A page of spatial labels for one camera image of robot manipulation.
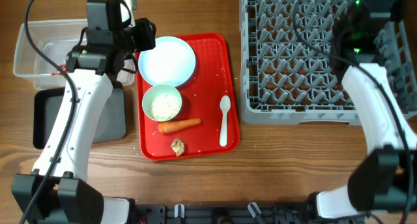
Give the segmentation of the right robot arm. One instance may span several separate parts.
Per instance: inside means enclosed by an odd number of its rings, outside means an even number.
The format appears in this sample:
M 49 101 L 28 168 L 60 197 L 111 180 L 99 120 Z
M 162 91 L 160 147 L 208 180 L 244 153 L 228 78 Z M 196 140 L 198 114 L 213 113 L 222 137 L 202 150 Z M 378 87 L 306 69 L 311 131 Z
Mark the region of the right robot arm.
M 375 39 L 389 21 L 400 21 L 407 0 L 354 0 L 332 29 L 326 53 L 337 80 L 352 100 L 367 143 L 367 156 L 345 186 L 313 193 L 311 217 L 339 221 L 401 214 L 416 209 L 416 134 L 390 88 Z

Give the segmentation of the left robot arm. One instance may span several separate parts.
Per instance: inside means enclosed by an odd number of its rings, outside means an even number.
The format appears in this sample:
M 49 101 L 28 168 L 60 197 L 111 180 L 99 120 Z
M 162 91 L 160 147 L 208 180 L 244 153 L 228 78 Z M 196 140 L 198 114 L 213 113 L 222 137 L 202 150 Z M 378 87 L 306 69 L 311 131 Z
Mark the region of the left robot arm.
M 63 100 L 51 134 L 12 194 L 22 223 L 143 223 L 131 198 L 105 197 L 87 183 L 89 153 L 100 116 L 127 60 L 156 45 L 156 26 L 135 19 L 137 0 L 87 0 L 87 26 L 68 52 Z

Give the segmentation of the red snack wrapper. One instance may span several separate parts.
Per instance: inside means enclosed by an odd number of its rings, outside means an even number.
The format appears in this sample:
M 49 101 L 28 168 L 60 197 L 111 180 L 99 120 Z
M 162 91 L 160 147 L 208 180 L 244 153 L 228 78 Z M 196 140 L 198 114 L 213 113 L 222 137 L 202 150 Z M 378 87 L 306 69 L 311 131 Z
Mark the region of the red snack wrapper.
M 63 73 L 68 73 L 68 70 L 66 69 L 66 64 L 62 64 L 59 66 L 60 70 L 56 70 L 54 71 L 51 75 L 52 76 L 58 76 L 58 75 L 62 75 Z

